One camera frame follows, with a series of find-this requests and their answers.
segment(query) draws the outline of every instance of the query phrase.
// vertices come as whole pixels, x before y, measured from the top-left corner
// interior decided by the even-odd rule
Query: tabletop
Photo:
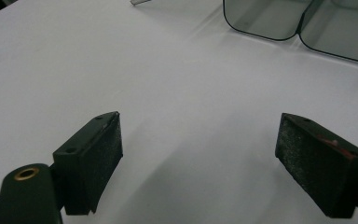
[[[232,30],[221,0],[20,0],[0,11],[0,185],[118,111],[124,157],[64,223],[358,223],[275,158],[282,113],[358,146],[358,63]]]

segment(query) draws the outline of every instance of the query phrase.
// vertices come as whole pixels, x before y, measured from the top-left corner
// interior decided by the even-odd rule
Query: brass ring
[[[17,181],[27,180],[30,179],[39,173],[39,169],[36,167],[27,168],[24,170],[21,170],[20,172],[16,173],[14,176],[14,179]]]

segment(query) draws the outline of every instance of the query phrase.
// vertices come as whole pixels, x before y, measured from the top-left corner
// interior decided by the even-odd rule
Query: white table
[[[65,224],[358,223],[325,217],[274,156],[282,112],[358,146],[358,63],[236,33],[221,0],[0,11],[0,185],[115,110],[124,158],[97,213]]]

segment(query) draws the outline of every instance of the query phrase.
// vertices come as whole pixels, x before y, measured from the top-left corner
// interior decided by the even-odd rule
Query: black metal block
[[[310,119],[282,114],[275,155],[327,216],[352,216],[358,147]]]
[[[0,224],[60,224],[53,181],[45,164],[23,166],[8,174],[0,192]]]
[[[95,213],[122,156],[118,112],[92,119],[53,153],[56,174],[64,179],[66,214]]]

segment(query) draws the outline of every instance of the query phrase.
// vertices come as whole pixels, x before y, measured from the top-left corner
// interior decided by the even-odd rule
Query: white surface
[[[124,158],[64,223],[332,220],[274,157],[282,112],[358,146],[358,63],[241,35],[221,0],[20,0],[0,11],[0,184],[99,114]]]

